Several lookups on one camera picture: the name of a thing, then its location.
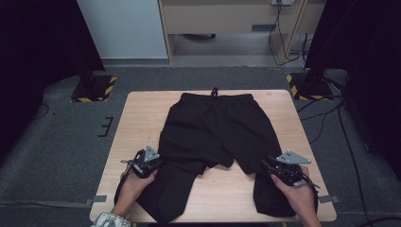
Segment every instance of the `shorts waistband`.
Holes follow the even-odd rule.
[[[211,100],[216,101],[239,101],[239,100],[253,100],[252,94],[234,95],[234,96],[210,96],[210,95],[197,95],[191,93],[183,93],[181,100],[193,100],[193,101],[205,101],[210,102]]]

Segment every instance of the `metal bracket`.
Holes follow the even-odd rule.
[[[160,155],[149,145],[145,149],[145,162],[150,162],[152,160],[158,159]]]
[[[319,197],[320,203],[326,203],[326,202],[330,202],[330,201],[333,203],[337,203],[337,202],[340,202],[340,198],[338,196],[330,196],[330,195]]]
[[[277,162],[288,164],[288,165],[296,165],[296,164],[311,164],[312,162],[309,159],[304,158],[303,156],[288,150],[286,153],[278,156],[276,158]]]
[[[94,204],[94,202],[105,202],[106,199],[107,199],[107,196],[94,196],[93,199],[86,199],[85,205],[92,206]]]

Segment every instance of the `black curtain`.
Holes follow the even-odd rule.
[[[327,0],[306,67],[345,69],[347,109],[401,180],[400,0]]]
[[[3,163],[46,86],[104,67],[77,1],[0,0],[0,34]]]

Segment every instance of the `sleeve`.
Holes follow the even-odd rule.
[[[101,213],[91,227],[131,227],[129,221],[109,212]]]

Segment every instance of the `wooden table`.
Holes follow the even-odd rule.
[[[160,131],[165,124],[169,108],[186,91],[132,92],[127,98],[118,125],[109,158],[104,168],[98,196],[106,195],[105,202],[95,202],[90,218],[113,209],[113,197],[125,165],[121,160],[133,158],[138,150],[151,145],[158,149]],[[190,91],[210,95],[210,91]],[[218,91],[222,95],[253,94],[254,99],[269,117],[282,151],[291,149],[312,161],[308,165],[310,178],[321,187],[320,196],[327,189],[291,96],[285,90],[232,90]],[[235,162],[230,168],[216,166],[206,169],[193,184],[184,213],[172,222],[267,222],[297,221],[297,218],[274,218],[258,214],[253,203],[254,174],[245,175]],[[321,221],[336,218],[333,204],[320,203]],[[139,204],[135,204],[127,219],[131,222],[154,222]]]

